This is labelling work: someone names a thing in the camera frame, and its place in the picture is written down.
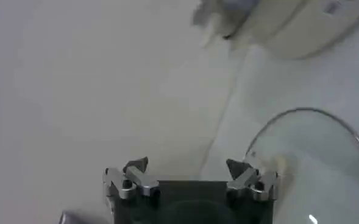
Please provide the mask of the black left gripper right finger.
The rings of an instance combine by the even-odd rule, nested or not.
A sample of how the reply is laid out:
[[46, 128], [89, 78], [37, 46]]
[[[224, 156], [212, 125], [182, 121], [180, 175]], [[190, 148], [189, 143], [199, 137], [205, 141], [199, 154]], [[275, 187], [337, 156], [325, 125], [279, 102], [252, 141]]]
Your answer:
[[279, 175], [275, 171], [261, 173], [249, 163], [227, 159], [232, 177], [226, 183], [226, 196], [230, 201], [249, 197], [254, 201], [274, 201], [278, 198]]

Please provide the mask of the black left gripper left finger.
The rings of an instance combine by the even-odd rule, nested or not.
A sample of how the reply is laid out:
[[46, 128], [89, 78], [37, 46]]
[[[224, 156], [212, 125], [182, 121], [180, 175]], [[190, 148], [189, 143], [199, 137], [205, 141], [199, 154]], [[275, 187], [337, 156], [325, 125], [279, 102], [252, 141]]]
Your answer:
[[149, 159], [147, 156], [128, 161], [122, 168], [108, 167], [102, 175], [104, 192], [107, 197], [118, 196], [131, 200], [136, 194], [152, 198], [160, 192], [159, 181], [146, 173]]

